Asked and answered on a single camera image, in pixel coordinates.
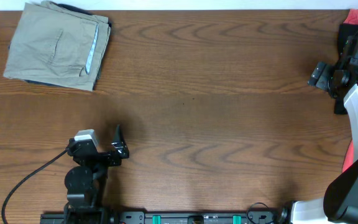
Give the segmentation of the coral red garment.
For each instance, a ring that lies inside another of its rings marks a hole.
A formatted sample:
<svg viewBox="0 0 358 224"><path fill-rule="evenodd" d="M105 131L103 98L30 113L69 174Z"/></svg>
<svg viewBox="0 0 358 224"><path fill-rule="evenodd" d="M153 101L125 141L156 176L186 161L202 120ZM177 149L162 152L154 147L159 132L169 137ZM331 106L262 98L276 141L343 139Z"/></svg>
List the coral red garment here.
<svg viewBox="0 0 358 224"><path fill-rule="evenodd" d="M353 27L358 26L358 9L351 9L343 22L343 25L352 25ZM342 165L342 172L345 172L353 163L354 159L354 144L353 140L349 143L347 152Z"/></svg>

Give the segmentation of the black garment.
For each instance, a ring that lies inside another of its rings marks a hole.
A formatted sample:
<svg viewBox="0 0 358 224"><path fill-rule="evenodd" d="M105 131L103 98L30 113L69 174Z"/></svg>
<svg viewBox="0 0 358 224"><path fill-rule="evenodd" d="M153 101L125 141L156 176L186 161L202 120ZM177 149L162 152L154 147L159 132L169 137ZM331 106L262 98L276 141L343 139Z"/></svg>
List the black garment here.
<svg viewBox="0 0 358 224"><path fill-rule="evenodd" d="M339 26L339 31L337 35L337 53L339 57L341 57L341 54L343 53L343 48L346 44L347 38L351 35L354 35L357 31L358 31L358 25L355 24L343 23ZM334 113L347 114L342 98L335 100Z"/></svg>

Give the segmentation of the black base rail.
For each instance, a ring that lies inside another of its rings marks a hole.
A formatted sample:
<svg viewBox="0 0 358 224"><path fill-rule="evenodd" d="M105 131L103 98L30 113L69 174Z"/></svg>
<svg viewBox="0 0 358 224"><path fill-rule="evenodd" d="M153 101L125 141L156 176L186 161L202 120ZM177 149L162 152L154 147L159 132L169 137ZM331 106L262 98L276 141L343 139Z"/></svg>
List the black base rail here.
<svg viewBox="0 0 358 224"><path fill-rule="evenodd" d="M122 223L122 224L274 224L290 223L288 217L277 215L271 211L250 211L245 213L145 213L122 212L109 218L99 218L97 215L79 217L78 215L42 214L41 224L61 223Z"/></svg>

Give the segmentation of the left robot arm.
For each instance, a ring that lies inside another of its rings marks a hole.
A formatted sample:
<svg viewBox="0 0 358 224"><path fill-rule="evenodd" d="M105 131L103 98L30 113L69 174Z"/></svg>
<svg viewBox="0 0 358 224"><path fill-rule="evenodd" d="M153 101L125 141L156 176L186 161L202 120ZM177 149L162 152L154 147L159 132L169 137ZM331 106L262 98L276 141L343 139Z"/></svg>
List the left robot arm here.
<svg viewBox="0 0 358 224"><path fill-rule="evenodd" d="M78 131L66 147L67 154L78 164L65 176L68 204L76 212L109 211L102 203L108 169L120 166L130 155L120 126L111 143L113 150L98 152L98 144L95 130L86 129Z"/></svg>

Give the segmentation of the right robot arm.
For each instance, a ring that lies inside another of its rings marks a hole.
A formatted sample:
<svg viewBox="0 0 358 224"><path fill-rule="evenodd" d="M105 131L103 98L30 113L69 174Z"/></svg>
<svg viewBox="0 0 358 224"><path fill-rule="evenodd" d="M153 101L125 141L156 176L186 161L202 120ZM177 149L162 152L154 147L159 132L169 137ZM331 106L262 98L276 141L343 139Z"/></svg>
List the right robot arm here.
<svg viewBox="0 0 358 224"><path fill-rule="evenodd" d="M358 223L358 35L350 36L335 65L318 63L308 84L334 98L334 112L347 114L353 149L350 163L327 187L324 197L298 201L288 209L288 222Z"/></svg>

